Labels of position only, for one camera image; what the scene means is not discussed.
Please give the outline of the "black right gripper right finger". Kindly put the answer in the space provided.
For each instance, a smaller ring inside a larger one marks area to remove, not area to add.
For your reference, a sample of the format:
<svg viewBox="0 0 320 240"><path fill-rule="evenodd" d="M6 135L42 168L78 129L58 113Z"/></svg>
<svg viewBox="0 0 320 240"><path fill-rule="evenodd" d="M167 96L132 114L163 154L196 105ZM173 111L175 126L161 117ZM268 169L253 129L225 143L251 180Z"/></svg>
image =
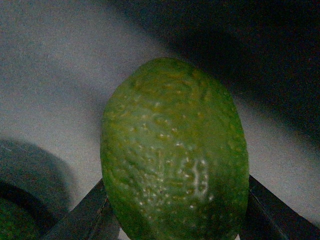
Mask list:
<svg viewBox="0 0 320 240"><path fill-rule="evenodd" d="M320 229L249 177L249 198L241 240L318 240Z"/></svg>

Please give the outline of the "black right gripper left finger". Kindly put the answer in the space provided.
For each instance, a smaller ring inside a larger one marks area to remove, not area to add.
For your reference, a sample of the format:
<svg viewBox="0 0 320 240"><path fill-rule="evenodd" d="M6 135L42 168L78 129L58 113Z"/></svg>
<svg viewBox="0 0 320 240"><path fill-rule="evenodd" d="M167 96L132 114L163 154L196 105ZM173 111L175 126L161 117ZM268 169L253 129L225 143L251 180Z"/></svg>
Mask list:
<svg viewBox="0 0 320 240"><path fill-rule="evenodd" d="M117 240L120 226L100 180L47 234L47 240Z"/></svg>

